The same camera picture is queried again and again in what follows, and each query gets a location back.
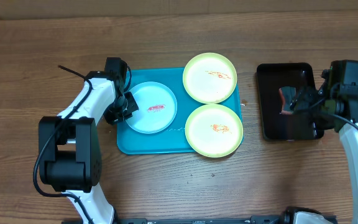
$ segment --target wood grain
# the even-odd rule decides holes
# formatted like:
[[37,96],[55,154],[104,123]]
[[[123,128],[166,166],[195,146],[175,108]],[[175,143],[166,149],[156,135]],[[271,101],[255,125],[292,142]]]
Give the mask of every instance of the wood grain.
[[260,63],[308,62],[321,84],[332,60],[358,60],[358,11],[0,21],[0,223],[78,217],[67,199],[43,198],[31,181],[39,119],[66,108],[83,85],[57,65],[87,74],[103,69],[106,57],[121,57],[132,69],[184,67],[202,52],[225,55],[238,71],[244,142],[224,159],[127,156],[116,146],[116,128],[101,121],[101,185],[120,216],[248,217],[294,205],[349,223],[351,186],[338,135],[264,141],[254,73]]
[[358,0],[0,0],[0,19],[358,10]]

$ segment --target yellow plate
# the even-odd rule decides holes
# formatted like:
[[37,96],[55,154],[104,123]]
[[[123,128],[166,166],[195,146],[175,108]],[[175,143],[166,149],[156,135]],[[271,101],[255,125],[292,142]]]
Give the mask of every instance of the yellow plate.
[[243,129],[233,110],[210,104],[200,106],[190,114],[185,134],[196,152],[207,157],[223,157],[239,147]]
[[234,65],[216,53],[193,57],[183,72],[186,92],[200,103],[220,103],[227,99],[237,85]]

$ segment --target rectangular blue tray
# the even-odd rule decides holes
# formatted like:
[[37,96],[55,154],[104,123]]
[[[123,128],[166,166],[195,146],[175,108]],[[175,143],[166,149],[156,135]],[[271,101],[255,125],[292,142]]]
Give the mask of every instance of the rectangular blue tray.
[[[126,154],[159,154],[194,152],[187,143],[185,136],[185,124],[190,113],[202,103],[190,97],[183,86],[182,75],[185,68],[156,68],[145,70],[133,70],[131,89],[143,82],[159,82],[172,90],[178,102],[178,110],[172,124],[163,131],[155,134],[142,134],[134,131],[124,121],[117,124],[117,145]],[[242,121],[239,88],[236,86],[234,93],[220,103],[232,109]]]

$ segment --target brown tabletop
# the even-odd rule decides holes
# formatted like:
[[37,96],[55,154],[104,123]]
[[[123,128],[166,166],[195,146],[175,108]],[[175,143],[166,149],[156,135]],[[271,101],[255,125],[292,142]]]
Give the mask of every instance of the brown tabletop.
[[261,63],[308,62],[320,86],[331,61],[358,60],[358,11],[0,21],[0,223],[79,217],[68,199],[42,197],[32,185],[40,118],[64,110],[83,87],[57,65],[87,74],[102,70],[106,57],[121,57],[132,69],[184,67],[202,52],[223,54],[237,69],[244,142],[225,159],[127,156],[116,127],[101,121],[100,183],[119,215],[249,217],[294,205],[349,223],[351,185],[338,134],[264,141],[254,73]]

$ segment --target orange logo on plate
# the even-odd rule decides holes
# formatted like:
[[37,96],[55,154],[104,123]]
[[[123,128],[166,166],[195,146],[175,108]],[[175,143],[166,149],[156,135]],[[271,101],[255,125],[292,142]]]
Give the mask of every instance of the orange logo on plate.
[[208,74],[210,74],[210,75],[212,75],[212,76],[218,77],[218,78],[231,79],[231,78],[229,77],[229,75],[226,75],[225,73],[214,72],[214,71],[205,71],[205,72],[207,72]]
[[221,124],[213,124],[211,125],[211,128],[212,130],[216,131],[217,133],[222,131],[222,133],[225,133],[225,132],[230,132],[229,128],[225,125],[221,125]]
[[155,106],[151,106],[147,109],[147,112],[159,112],[160,110],[164,109],[165,105],[155,105]]

